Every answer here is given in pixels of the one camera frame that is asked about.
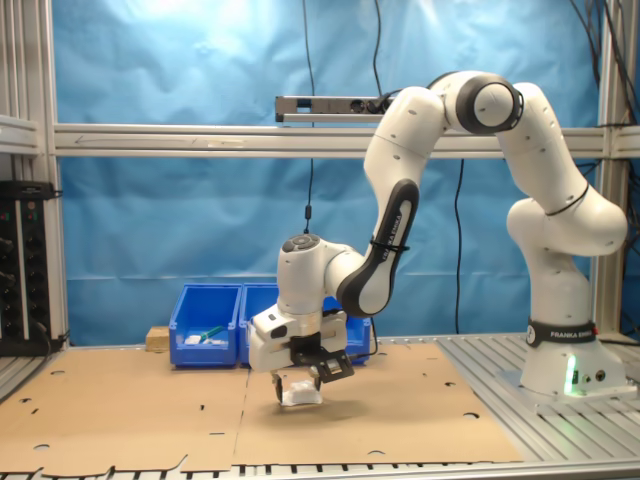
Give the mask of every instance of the blue storage bin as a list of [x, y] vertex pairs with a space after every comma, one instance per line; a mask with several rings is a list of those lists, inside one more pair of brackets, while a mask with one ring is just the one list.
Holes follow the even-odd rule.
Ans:
[[[187, 284], [169, 322], [169, 353], [176, 367], [231, 367], [238, 356], [238, 312], [242, 285]], [[223, 330], [212, 338], [215, 344], [189, 345], [190, 335], [214, 327]]]
[[[278, 285], [275, 283], [245, 283], [242, 287], [242, 303], [238, 321], [238, 356], [240, 363], [249, 365], [249, 328], [254, 315], [266, 310], [278, 301]], [[341, 308], [333, 297], [324, 300], [324, 309]], [[347, 353], [355, 355], [370, 352], [371, 319], [347, 317]], [[369, 357], [354, 360], [363, 364]]]

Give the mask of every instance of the metal grating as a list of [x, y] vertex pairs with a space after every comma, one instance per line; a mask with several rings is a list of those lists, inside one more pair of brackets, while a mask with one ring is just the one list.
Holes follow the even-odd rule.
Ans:
[[[640, 477], [640, 401], [607, 401], [554, 407], [535, 415], [517, 402], [497, 375], [519, 370], [527, 346], [520, 334], [382, 338], [382, 344], [434, 342], [447, 354], [476, 395], [485, 403], [522, 453], [524, 462], [510, 464], [375, 464], [234, 466], [228, 472], [110, 472], [72, 480], [210, 480], [270, 477], [303, 480], [337, 477], [412, 478], [632, 478]], [[640, 372], [640, 348], [611, 346], [627, 365]], [[0, 359], [3, 382], [24, 378], [35, 359]], [[38, 480], [39, 473], [2, 475], [0, 480]]]
[[38, 368], [42, 360], [43, 357], [0, 357], [0, 402]]

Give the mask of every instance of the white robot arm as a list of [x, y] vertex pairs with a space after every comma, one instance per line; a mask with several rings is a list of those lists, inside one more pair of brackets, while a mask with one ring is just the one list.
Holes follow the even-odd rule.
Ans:
[[[278, 303], [256, 315], [250, 329], [254, 370], [308, 366], [317, 385], [353, 374], [344, 353], [346, 314], [369, 317], [389, 302], [418, 207], [422, 173], [448, 129], [496, 134], [516, 185], [530, 197], [514, 205], [507, 221], [531, 275], [533, 353], [523, 384], [544, 394], [567, 393], [567, 358], [576, 352], [590, 359], [583, 362], [589, 370], [584, 375], [599, 378], [601, 389], [625, 382], [620, 361], [596, 341], [588, 282], [572, 260], [572, 255], [616, 251], [626, 236], [624, 213], [590, 188], [576, 168], [538, 87], [511, 85], [476, 71], [445, 74], [428, 88], [406, 88], [384, 115], [364, 161], [378, 201], [378, 220], [364, 256], [311, 234], [285, 242], [278, 259]], [[336, 297], [343, 311], [323, 312], [327, 296]], [[549, 372], [550, 351], [557, 375]], [[604, 377], [596, 375], [601, 371]], [[597, 382], [572, 385], [584, 391]]]

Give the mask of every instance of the blue backdrop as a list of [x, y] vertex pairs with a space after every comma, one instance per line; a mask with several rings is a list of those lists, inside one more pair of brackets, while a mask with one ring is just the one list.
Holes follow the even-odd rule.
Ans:
[[[317, 95], [377, 95], [373, 0], [309, 0]], [[381, 0], [385, 91], [479, 69], [542, 87], [563, 126], [596, 122], [586, 36], [569, 2]], [[60, 122], [273, 125], [310, 94], [294, 0], [54, 0]], [[305, 159], [65, 158], [71, 338], [141, 342], [185, 282], [275, 281], [304, 227]], [[380, 334], [453, 331], [459, 161], [433, 160]], [[523, 331], [525, 264], [505, 226], [522, 198], [503, 160], [469, 160], [460, 197], [463, 332]], [[364, 251], [375, 223], [361, 160], [317, 160], [314, 233]]]

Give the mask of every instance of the cardboard floor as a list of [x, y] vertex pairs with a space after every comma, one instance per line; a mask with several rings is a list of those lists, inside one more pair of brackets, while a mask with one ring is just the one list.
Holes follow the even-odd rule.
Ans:
[[[435, 345], [380, 347], [322, 405], [280, 407], [251, 374], [234, 464], [510, 462], [521, 457]], [[286, 382], [306, 378], [287, 371]]]
[[[288, 369], [286, 385], [307, 378]], [[384, 346], [322, 405], [271, 376], [174, 370], [168, 353], [71, 350], [0, 405], [0, 472], [92, 476], [233, 465], [521, 460], [435, 345]]]
[[71, 350], [0, 405], [0, 471], [51, 476], [231, 467], [247, 370], [168, 353]]

